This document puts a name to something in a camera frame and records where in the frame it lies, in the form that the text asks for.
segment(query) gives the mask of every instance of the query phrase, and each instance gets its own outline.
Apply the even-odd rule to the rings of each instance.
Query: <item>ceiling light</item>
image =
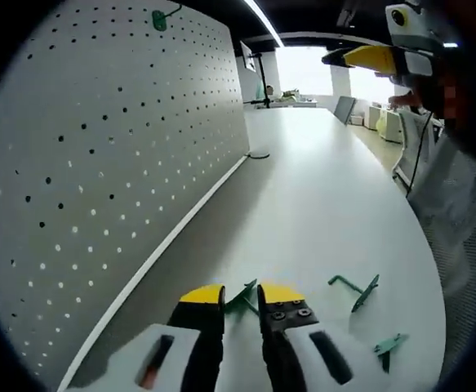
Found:
[[[259,8],[256,2],[254,2],[254,0],[243,0],[243,1],[252,9],[252,11],[256,14],[256,16],[260,18],[261,22],[267,28],[269,33],[272,35],[272,38],[276,40],[279,47],[285,47],[285,45],[283,45],[283,42],[281,41],[281,38],[278,35],[278,32],[274,29],[274,27],[270,23],[270,20],[266,17],[266,15],[261,10],[261,8]]]

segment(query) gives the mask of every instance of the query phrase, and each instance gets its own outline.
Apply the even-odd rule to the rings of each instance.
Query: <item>ceiling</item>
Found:
[[[276,45],[266,40],[250,38],[269,35],[266,28],[243,0],[182,0],[187,7],[198,10],[229,26],[234,47],[239,51],[239,41],[244,41],[253,51],[272,51]],[[323,45],[329,50],[341,45],[357,46],[348,37],[341,39],[315,37],[319,34],[302,33],[295,38],[283,37],[283,33],[334,33],[368,38],[390,43],[385,19],[385,6],[390,0],[256,0],[274,28],[280,33],[285,45]],[[354,15],[347,24],[338,26],[341,12]]]

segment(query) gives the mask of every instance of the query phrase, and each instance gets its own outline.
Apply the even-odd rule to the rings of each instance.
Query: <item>window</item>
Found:
[[[378,78],[376,73],[366,68],[350,68],[350,90],[352,96],[360,100],[388,104],[394,96],[394,85],[388,78]]]
[[[276,49],[279,84],[283,91],[300,94],[333,95],[330,65],[321,62],[325,47],[279,47]]]

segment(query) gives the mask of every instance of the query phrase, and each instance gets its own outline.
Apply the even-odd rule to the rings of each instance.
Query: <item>white table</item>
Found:
[[[428,243],[389,173],[326,109],[246,116],[251,149],[272,156],[247,160],[194,217],[105,329],[84,372],[99,376],[109,353],[165,323],[187,291],[224,283],[230,300],[258,278],[293,286],[320,320],[369,347],[410,334],[391,355],[392,390],[427,390],[443,362],[443,297]],[[357,295],[329,287],[336,274],[360,287],[380,274],[380,286],[351,315]],[[216,390],[271,390],[257,317],[229,316],[224,341]]]

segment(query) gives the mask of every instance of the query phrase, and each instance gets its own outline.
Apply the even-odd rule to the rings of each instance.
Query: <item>pegboard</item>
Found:
[[[0,84],[0,322],[50,389],[138,268],[248,151],[228,29],[186,7],[153,28],[153,10],[176,8],[68,1]]]

